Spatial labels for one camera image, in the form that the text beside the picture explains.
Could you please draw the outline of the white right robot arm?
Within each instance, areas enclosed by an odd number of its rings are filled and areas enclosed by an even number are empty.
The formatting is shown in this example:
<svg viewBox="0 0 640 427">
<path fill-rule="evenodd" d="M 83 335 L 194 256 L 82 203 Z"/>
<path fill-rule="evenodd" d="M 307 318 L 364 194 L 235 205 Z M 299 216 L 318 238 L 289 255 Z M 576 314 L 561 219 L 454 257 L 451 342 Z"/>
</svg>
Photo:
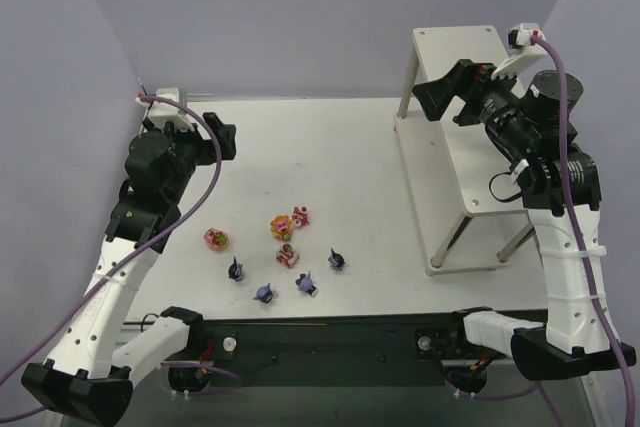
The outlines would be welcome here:
<svg viewBox="0 0 640 427">
<path fill-rule="evenodd" d="M 472 309 L 464 335 L 472 344 L 512 358 L 532 381 L 563 380 L 637 362 L 633 346 L 609 337 L 600 319 L 604 289 L 598 240 L 602 200 L 595 161 L 575 144 L 576 129 L 560 120 L 560 88 L 574 107 L 584 89 L 573 75 L 537 73 L 518 97 L 513 78 L 494 77 L 494 65 L 462 59 L 442 78 L 413 87 L 426 118 L 440 120 L 454 98 L 463 102 L 453 121 L 481 124 L 510 172 L 533 226 L 544 269 L 547 321 L 527 324 L 492 310 Z"/>
</svg>

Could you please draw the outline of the pink bear cake slice toy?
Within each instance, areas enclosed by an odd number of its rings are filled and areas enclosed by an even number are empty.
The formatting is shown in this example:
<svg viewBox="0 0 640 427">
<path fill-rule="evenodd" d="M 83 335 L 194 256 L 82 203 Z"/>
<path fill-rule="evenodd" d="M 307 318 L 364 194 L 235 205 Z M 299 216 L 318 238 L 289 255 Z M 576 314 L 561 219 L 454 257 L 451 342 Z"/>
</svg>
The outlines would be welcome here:
<svg viewBox="0 0 640 427">
<path fill-rule="evenodd" d="M 276 261 L 288 269 L 292 269 L 299 261 L 299 253 L 289 243 L 281 245 L 276 253 Z"/>
</svg>

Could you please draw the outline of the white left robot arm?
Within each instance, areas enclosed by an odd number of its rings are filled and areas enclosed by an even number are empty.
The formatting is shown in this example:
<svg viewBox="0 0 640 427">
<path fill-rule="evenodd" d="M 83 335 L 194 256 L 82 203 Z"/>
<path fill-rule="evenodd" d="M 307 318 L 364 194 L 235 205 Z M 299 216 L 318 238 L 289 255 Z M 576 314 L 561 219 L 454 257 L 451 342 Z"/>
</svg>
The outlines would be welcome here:
<svg viewBox="0 0 640 427">
<path fill-rule="evenodd" d="M 236 127 L 213 112 L 197 125 L 144 121 L 125 160 L 126 179 L 105 230 L 98 265 L 82 307 L 64 321 L 64 334 L 40 363 L 30 363 L 21 383 L 50 411 L 94 426 L 114 426 L 134 388 L 170 357 L 199 356 L 207 341 L 201 314 L 168 307 L 139 337 L 116 345 L 131 304 L 162 254 L 176 223 L 186 220 L 180 200 L 199 166 L 234 159 Z"/>
</svg>

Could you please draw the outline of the pink bear strawberry hat toy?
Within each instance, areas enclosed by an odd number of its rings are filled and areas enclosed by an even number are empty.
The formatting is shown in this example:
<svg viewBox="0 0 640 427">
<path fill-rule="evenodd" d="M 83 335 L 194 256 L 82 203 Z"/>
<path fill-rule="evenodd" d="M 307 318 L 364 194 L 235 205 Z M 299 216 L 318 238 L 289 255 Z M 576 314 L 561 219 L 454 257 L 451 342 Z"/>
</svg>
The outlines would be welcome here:
<svg viewBox="0 0 640 427">
<path fill-rule="evenodd" d="M 293 208 L 292 221 L 295 229 L 300 229 L 310 224 L 309 211 L 306 206 Z"/>
</svg>

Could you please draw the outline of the pink bear donut toy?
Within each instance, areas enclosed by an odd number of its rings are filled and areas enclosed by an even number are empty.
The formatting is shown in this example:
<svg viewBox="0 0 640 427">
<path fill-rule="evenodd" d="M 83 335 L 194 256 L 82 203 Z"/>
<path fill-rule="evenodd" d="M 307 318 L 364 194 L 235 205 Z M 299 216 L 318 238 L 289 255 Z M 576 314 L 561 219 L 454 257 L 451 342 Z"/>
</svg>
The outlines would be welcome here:
<svg viewBox="0 0 640 427">
<path fill-rule="evenodd" d="M 209 228 L 204 233 L 203 239 L 206 246 L 214 252 L 224 251 L 230 244 L 229 235 L 215 228 Z"/>
</svg>

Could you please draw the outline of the pink bear sunflower toy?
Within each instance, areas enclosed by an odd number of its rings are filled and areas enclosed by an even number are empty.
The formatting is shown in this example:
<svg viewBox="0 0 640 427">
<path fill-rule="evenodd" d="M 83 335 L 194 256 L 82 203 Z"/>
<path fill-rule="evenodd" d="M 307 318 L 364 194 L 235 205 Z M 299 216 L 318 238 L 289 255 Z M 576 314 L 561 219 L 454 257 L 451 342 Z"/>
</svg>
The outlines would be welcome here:
<svg viewBox="0 0 640 427">
<path fill-rule="evenodd" d="M 293 220 L 288 215 L 278 215 L 270 222 L 273 236 L 282 242 L 289 242 L 294 231 Z"/>
</svg>

